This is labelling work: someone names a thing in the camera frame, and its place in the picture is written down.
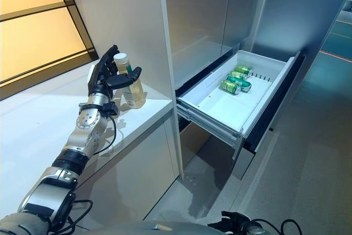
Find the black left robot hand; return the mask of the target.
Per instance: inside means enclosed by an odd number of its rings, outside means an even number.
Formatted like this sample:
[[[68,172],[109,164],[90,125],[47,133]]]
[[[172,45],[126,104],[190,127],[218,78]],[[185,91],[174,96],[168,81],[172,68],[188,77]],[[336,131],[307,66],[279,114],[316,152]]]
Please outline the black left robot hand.
[[[94,66],[87,85],[89,96],[94,93],[99,93],[112,99],[113,90],[122,89],[132,85],[138,80],[142,72],[141,67],[136,67],[128,74],[117,74],[118,68],[114,62],[113,56],[118,53],[118,46],[113,45]]]

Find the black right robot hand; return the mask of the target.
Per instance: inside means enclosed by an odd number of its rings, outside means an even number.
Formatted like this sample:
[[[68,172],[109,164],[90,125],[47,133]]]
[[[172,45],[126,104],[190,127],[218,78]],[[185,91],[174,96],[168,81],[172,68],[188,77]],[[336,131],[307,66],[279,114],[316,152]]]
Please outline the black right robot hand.
[[[207,226],[217,229],[221,232],[227,233],[232,232],[232,234],[245,234],[244,225],[250,222],[250,219],[238,212],[221,212],[222,219],[219,222],[208,223]]]

